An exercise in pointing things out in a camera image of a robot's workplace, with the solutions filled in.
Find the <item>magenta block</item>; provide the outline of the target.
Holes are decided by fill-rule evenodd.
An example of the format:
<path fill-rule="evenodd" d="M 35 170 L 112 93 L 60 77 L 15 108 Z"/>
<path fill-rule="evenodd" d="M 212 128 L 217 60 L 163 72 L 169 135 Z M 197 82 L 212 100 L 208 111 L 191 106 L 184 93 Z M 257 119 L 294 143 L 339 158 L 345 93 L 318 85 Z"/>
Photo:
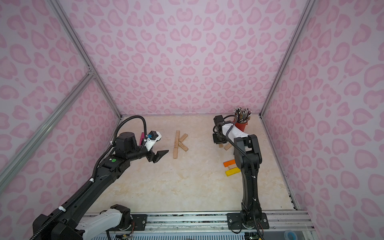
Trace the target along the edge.
<path fill-rule="evenodd" d="M 140 137 L 140 146 L 143 144 L 143 142 L 144 142 L 144 138 L 145 138 L 145 133 L 142 132 L 142 133 L 141 133 L 141 137 Z"/>

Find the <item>long natural wood block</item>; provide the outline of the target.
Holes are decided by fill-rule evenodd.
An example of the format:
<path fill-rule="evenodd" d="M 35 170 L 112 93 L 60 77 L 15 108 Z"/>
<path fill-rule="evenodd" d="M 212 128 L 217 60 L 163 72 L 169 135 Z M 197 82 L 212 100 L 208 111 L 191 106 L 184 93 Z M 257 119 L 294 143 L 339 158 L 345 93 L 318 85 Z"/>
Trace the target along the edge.
<path fill-rule="evenodd" d="M 173 159 L 177 159 L 178 158 L 178 148 L 174 148 L 173 150 Z"/>

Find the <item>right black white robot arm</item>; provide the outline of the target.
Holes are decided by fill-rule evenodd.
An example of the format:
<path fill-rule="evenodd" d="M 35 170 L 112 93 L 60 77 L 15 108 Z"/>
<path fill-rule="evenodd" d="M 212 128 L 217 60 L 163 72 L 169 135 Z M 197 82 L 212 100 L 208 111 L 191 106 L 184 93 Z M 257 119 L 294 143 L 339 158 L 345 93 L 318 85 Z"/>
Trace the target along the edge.
<path fill-rule="evenodd" d="M 246 134 L 235 126 L 234 115 L 214 117 L 213 141 L 215 144 L 228 143 L 234 147 L 234 160 L 242 174 L 243 200 L 240 211 L 241 223 L 230 226 L 232 230 L 269 229 L 267 216 L 262 211 L 258 195 L 258 173 L 263 161 L 259 140 L 256 135 Z"/>

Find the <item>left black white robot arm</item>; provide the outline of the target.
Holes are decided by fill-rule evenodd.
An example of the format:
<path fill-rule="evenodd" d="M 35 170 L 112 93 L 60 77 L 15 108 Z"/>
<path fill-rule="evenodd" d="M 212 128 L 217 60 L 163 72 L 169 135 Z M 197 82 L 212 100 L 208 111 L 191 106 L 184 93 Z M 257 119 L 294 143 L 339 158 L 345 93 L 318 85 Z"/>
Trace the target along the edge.
<path fill-rule="evenodd" d="M 91 178 L 64 204 L 48 216 L 41 214 L 33 222 L 33 240 L 90 240 L 112 230 L 133 230 L 135 222 L 131 210 L 119 204 L 104 213 L 83 221 L 82 218 L 99 196 L 114 183 L 132 161 L 147 158 L 157 163 L 167 150 L 154 153 L 152 148 L 160 141 L 160 132 L 151 131 L 140 146 L 131 132 L 121 133 L 112 154 L 101 160 Z"/>

